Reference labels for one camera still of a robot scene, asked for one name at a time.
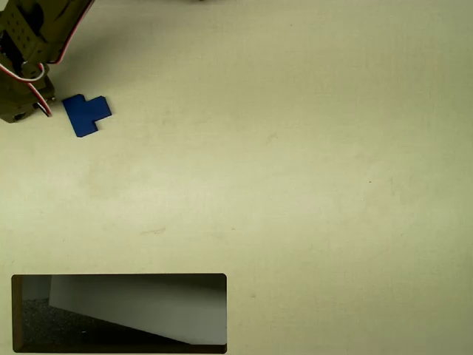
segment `red wire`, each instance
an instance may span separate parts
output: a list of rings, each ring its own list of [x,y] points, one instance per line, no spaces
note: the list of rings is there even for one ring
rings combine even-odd
[[[31,83],[27,83],[27,86],[33,91],[33,94],[35,94],[36,98],[39,100],[39,105],[43,109],[44,113],[48,117],[52,115],[50,105],[47,104],[46,100],[43,98],[43,96],[39,93],[38,89],[35,88],[35,86]]]
[[[82,20],[84,19],[85,15],[89,12],[90,10],[90,7],[94,4],[94,1],[95,0],[91,0],[91,2],[89,3],[89,5],[87,5],[87,8],[85,9],[84,13],[82,14],[82,16],[79,18],[79,20],[76,22],[74,28],[72,28],[72,32],[70,33],[68,39],[66,40],[66,44],[64,45],[64,48],[62,49],[62,52],[61,54],[59,55],[59,58],[56,60],[56,61],[50,61],[48,62],[48,64],[59,64],[62,62],[62,60],[64,59],[64,56],[66,55],[66,51],[67,51],[67,48],[72,40],[72,37],[74,36],[75,34],[75,31],[78,29],[79,27],[79,24],[81,24]]]

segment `blue t-shaped block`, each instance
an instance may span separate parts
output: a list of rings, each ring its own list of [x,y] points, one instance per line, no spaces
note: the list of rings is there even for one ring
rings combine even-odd
[[[71,121],[75,135],[84,137],[98,128],[95,122],[112,115],[106,99],[103,96],[86,101],[83,95],[72,96],[62,101]]]

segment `beige table surface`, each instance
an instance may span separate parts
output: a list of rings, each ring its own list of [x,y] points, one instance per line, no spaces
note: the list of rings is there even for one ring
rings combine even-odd
[[[228,354],[473,353],[473,2],[98,0],[0,125],[13,274],[228,276]]]

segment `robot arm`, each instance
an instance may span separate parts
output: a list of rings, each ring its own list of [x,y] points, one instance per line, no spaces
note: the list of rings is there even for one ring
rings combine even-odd
[[[15,122],[37,108],[50,115],[59,64],[94,0],[9,0],[0,12],[0,118]]]

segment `white wire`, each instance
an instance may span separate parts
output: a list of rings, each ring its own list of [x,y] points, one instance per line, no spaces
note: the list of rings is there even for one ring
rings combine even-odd
[[[50,109],[50,105],[47,104],[46,99],[43,97],[43,95],[34,87],[33,84],[27,83],[28,87],[33,91],[33,94],[38,98],[39,102],[38,105],[40,109],[43,110],[43,112],[46,114],[46,116],[50,117],[52,115],[52,111]]]
[[[38,64],[38,67],[39,69],[41,70],[41,74],[36,77],[36,78],[32,78],[32,79],[26,79],[26,78],[22,78],[21,76],[18,76],[16,75],[14,72],[12,72],[11,70],[9,70],[7,67],[5,67],[3,64],[0,64],[0,70],[2,72],[4,72],[5,74],[7,74],[8,76],[11,76],[12,78],[18,80],[18,81],[21,81],[22,83],[34,83],[35,81],[38,81],[39,79],[43,78],[44,76],[44,73],[46,72],[46,70],[44,70],[44,65],[43,64]]]

